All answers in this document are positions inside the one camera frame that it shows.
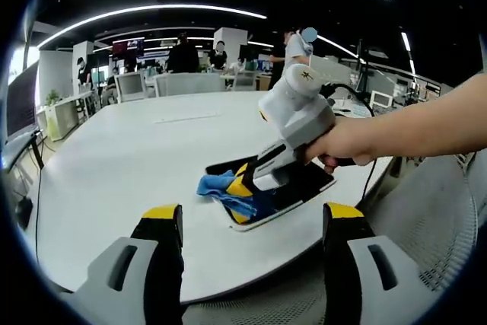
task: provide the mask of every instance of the blue cloth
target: blue cloth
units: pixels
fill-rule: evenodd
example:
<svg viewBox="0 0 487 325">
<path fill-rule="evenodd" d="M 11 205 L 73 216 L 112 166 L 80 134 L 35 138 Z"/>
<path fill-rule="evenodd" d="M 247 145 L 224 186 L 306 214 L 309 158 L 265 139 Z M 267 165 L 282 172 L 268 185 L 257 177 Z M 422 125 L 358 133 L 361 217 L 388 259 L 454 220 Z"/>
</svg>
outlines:
<svg viewBox="0 0 487 325">
<path fill-rule="evenodd" d="M 227 188 L 235 180 L 231 170 L 222 175 L 204 175 L 198 184 L 196 193 L 219 199 L 221 203 L 241 215 L 261 219 L 272 215 L 276 209 L 272 204 L 272 193 L 258 192 L 251 197 L 232 196 Z"/>
</svg>

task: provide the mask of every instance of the black tray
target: black tray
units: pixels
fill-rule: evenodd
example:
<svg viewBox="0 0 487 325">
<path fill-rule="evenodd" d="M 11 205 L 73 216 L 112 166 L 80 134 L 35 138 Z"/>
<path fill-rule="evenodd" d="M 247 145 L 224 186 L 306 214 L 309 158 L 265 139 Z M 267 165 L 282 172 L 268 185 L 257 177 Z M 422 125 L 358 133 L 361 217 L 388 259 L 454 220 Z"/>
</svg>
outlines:
<svg viewBox="0 0 487 325">
<path fill-rule="evenodd" d="M 242 165 L 253 161 L 256 158 L 257 155 L 233 161 L 226 161 L 220 164 L 210 165 L 205 170 L 207 174 L 211 175 L 220 175 L 227 170 L 232 170 L 235 174 L 237 173 L 238 169 L 242 167 Z M 322 168 L 318 167 L 314 163 L 309 163 L 308 165 L 296 164 L 293 167 L 289 183 L 276 189 L 274 195 L 272 195 L 271 201 L 273 204 L 273 208 L 277 211 L 281 211 L 288 208 L 289 206 L 294 205 L 297 202 L 307 202 L 313 197 L 320 194 L 322 188 L 333 181 L 334 178 L 332 175 L 325 173 Z M 227 207 L 225 207 L 225 210 L 227 211 L 231 219 L 235 223 L 237 223 L 234 219 L 234 216 L 231 214 L 231 210 Z M 246 222 L 244 225 L 248 225 L 257 221 L 251 220 Z"/>
</svg>

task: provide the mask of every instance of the human hand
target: human hand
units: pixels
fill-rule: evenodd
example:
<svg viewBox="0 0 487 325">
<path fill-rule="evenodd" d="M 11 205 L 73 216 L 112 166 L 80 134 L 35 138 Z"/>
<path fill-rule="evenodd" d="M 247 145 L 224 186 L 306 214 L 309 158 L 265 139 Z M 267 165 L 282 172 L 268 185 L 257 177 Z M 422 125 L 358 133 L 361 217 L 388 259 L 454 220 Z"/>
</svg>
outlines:
<svg viewBox="0 0 487 325">
<path fill-rule="evenodd" d="M 317 156 L 328 174 L 339 166 L 337 158 L 352 158 L 357 165 L 370 163 L 374 160 L 370 122 L 370 118 L 337 117 L 335 126 L 306 150 L 306 161 Z"/>
</svg>

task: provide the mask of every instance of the black ceiling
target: black ceiling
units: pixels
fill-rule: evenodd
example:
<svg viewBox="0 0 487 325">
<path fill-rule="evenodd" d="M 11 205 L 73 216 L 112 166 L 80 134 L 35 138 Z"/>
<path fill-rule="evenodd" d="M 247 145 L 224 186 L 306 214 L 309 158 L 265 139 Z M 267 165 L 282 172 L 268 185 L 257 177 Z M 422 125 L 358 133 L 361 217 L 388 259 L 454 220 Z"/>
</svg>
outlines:
<svg viewBox="0 0 487 325">
<path fill-rule="evenodd" d="M 409 70 L 409 56 L 400 32 L 407 32 L 416 71 L 436 81 L 456 85 L 481 68 L 479 32 L 481 0 L 43 0 L 38 21 L 58 27 L 93 15 L 139 5 L 192 3 L 219 5 L 264 14 L 267 20 L 215 11 L 143 11 L 105 18 L 78 28 L 74 34 L 49 47 L 68 46 L 82 40 L 96 40 L 104 34 L 156 27 L 240 27 L 253 40 L 275 43 L 287 25 L 315 27 L 320 35 L 353 50 L 363 39 L 382 49 L 386 63 Z M 153 32 L 151 37 L 172 37 L 177 31 Z M 194 30 L 189 35 L 211 36 L 211 31 Z M 33 42 L 45 35 L 35 34 Z M 346 54 L 322 41 L 315 41 L 316 54 Z"/>
</svg>

